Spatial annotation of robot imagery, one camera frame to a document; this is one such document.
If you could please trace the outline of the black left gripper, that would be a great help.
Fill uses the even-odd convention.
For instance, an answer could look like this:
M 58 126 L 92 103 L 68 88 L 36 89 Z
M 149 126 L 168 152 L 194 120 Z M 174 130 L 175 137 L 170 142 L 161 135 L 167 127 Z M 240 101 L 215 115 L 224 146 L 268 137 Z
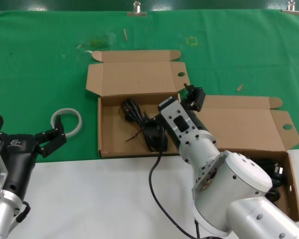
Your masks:
M 38 154 L 46 158 L 67 142 L 63 123 L 56 116 L 55 128 L 35 136 L 1 133 L 3 123 L 0 115 L 0 158 L 7 169 L 2 189 L 24 199 Z

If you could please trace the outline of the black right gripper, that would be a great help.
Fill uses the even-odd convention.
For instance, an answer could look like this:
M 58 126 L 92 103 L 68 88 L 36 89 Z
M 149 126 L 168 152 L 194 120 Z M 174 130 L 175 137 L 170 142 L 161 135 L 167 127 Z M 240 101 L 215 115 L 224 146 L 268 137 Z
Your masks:
M 194 111 L 201 111 L 203 102 L 205 100 L 205 92 L 201 87 L 195 87 L 194 85 L 187 85 L 184 83 L 187 90 L 186 96 L 181 101 L 182 107 L 196 126 L 198 130 L 208 131 L 206 126 L 197 117 Z M 164 126 L 161 118 L 156 116 L 148 119 L 144 125 L 144 133 L 146 134 L 162 134 L 164 133 Z

